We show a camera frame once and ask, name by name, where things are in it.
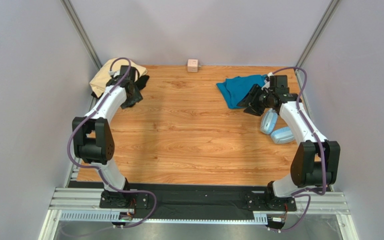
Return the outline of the blue t shirt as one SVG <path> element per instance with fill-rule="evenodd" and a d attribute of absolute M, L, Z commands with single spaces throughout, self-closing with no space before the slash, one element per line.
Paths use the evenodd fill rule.
<path fill-rule="evenodd" d="M 253 85 L 263 87 L 266 84 L 267 75 L 249 75 L 226 78 L 225 81 L 216 83 L 229 109 L 240 109 L 237 104 L 247 95 Z"/>

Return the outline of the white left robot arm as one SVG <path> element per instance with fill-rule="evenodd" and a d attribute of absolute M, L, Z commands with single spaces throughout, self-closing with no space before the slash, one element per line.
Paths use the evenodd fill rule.
<path fill-rule="evenodd" d="M 136 85 L 136 78 L 118 76 L 109 81 L 97 104 L 84 116 L 72 120 L 72 133 L 67 144 L 70 158 L 77 157 L 84 164 L 78 167 L 94 169 L 101 177 L 105 201 L 129 201 L 131 193 L 128 180 L 113 160 L 115 142 L 110 123 L 122 106 L 130 106 L 143 99 Z"/>

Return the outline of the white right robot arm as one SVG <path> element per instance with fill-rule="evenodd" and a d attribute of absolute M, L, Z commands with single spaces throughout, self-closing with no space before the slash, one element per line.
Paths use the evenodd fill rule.
<path fill-rule="evenodd" d="M 315 126 L 304 109 L 301 96 L 289 88 L 262 87 L 254 84 L 238 103 L 244 112 L 261 116 L 272 109 L 287 123 L 298 144 L 290 173 L 268 184 L 277 198 L 298 197 L 304 192 L 323 196 L 327 186 L 335 183 L 340 158 L 340 145 L 328 140 Z"/>

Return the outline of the beige t shirt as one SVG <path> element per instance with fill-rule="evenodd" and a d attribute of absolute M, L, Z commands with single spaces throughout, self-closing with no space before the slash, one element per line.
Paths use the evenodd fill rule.
<path fill-rule="evenodd" d="M 89 82 L 89 85 L 92 90 L 92 96 L 94 98 L 100 98 L 102 94 L 105 92 L 106 84 L 111 79 L 110 71 L 116 72 L 119 71 L 121 66 L 127 66 L 128 61 L 125 59 L 117 60 L 115 63 L 114 61 L 117 58 L 112 58 L 108 60 L 96 73 L 96 75 L 92 78 L 92 80 Z"/>

